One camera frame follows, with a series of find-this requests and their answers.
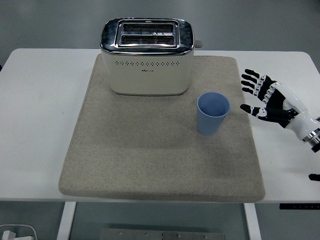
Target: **gray floor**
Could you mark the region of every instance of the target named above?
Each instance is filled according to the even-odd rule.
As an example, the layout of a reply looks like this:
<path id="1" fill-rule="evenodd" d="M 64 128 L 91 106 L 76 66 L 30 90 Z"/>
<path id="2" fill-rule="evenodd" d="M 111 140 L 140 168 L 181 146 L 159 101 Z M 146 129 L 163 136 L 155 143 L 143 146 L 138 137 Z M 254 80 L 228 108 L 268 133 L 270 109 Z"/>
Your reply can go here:
<path id="1" fill-rule="evenodd" d="M 98 49 L 104 24 L 121 17 L 184 19 L 203 41 L 202 50 L 301 51 L 311 56 L 320 71 L 319 0 L 2 0 L 0 65 L 18 48 Z M 6 209 L 15 213 L 15 203 L 6 204 L 12 204 Z M 257 213 L 265 240 L 285 239 L 272 232 L 274 222 L 268 213 L 280 214 L 288 226 L 295 226 L 294 218 L 313 226 L 314 219 L 319 222 L 320 211 L 302 216 L 301 212 L 285 214 L 288 212 L 266 205 L 258 207 Z M 37 214 L 48 217 L 46 211 Z M 295 228 L 304 234 L 303 239 L 316 239 L 313 231 L 303 228 Z"/>
<path id="2" fill-rule="evenodd" d="M 78 202 L 70 240 L 99 240 L 103 228 L 224 234 L 249 238 L 243 204 Z"/>
<path id="3" fill-rule="evenodd" d="M 4 231 L 16 233 L 16 237 L 32 236 L 35 230 L 38 240 L 57 239 L 64 202 L 0 201 L 0 238 Z"/>

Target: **toaster slot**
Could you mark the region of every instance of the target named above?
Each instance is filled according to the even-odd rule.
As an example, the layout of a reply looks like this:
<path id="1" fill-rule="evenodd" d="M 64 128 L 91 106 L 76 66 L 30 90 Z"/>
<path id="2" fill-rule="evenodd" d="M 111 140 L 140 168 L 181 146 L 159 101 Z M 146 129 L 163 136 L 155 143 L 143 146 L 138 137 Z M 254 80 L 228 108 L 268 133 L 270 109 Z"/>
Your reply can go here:
<path id="1" fill-rule="evenodd" d="M 176 46 L 175 37 L 173 35 L 122 35 L 121 46 L 140 46 L 140 47 L 152 47 L 152 46 Z"/>
<path id="2" fill-rule="evenodd" d="M 124 23 L 124 32 L 153 32 L 153 33 L 172 33 L 175 26 L 172 23 Z"/>

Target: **cup rim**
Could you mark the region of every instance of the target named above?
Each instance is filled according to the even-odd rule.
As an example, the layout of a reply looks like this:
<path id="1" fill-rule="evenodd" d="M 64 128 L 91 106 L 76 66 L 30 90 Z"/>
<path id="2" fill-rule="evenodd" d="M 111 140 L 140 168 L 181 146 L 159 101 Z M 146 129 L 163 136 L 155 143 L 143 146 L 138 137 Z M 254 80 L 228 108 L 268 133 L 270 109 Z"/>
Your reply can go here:
<path id="1" fill-rule="evenodd" d="M 228 110 L 226 111 L 225 114 L 220 115 L 220 116 L 211 116 L 211 115 L 208 115 L 208 114 L 204 113 L 204 112 L 200 109 L 200 107 L 199 107 L 199 99 L 200 99 L 203 95 L 209 94 L 209 93 L 219 94 L 219 95 L 221 95 L 222 97 L 224 97 L 224 98 L 227 100 L 227 102 L 229 103 L 229 108 L 228 108 Z M 197 99 L 197 101 L 196 101 L 196 106 L 197 106 L 197 108 L 199 109 L 199 111 L 200 111 L 203 115 L 205 115 L 205 116 L 207 116 L 207 117 L 209 117 L 209 118 L 213 118 L 213 119 L 225 117 L 225 116 L 230 112 L 230 109 L 231 109 L 231 103 L 230 103 L 229 99 L 228 99 L 224 94 L 222 94 L 221 92 L 217 92 L 217 91 L 207 91 L 207 92 L 202 93 L 202 94 L 198 97 L 198 99 Z"/>

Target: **white table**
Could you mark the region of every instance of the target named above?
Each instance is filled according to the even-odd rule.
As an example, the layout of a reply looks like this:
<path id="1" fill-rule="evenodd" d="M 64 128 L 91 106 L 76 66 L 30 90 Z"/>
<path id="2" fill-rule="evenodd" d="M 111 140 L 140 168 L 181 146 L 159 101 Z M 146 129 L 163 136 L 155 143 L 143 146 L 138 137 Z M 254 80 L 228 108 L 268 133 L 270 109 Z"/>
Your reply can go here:
<path id="1" fill-rule="evenodd" d="M 0 72 L 0 200 L 114 201 L 66 196 L 58 181 L 99 49 L 17 49 Z M 196 51 L 228 56 L 283 83 L 320 116 L 320 74 L 303 52 Z M 260 106 L 245 93 L 245 102 Z M 320 152 L 276 123 L 250 117 L 264 203 L 319 203 Z M 241 136 L 233 136 L 241 141 Z"/>

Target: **metal plate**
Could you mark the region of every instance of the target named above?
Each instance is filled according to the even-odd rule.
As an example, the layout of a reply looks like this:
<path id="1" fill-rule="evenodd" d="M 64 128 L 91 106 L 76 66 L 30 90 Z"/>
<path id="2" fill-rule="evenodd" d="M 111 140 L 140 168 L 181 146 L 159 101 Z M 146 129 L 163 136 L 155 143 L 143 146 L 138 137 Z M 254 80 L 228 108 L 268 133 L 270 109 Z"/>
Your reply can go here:
<path id="1" fill-rule="evenodd" d="M 100 240 L 225 240 L 222 233 L 103 228 Z"/>

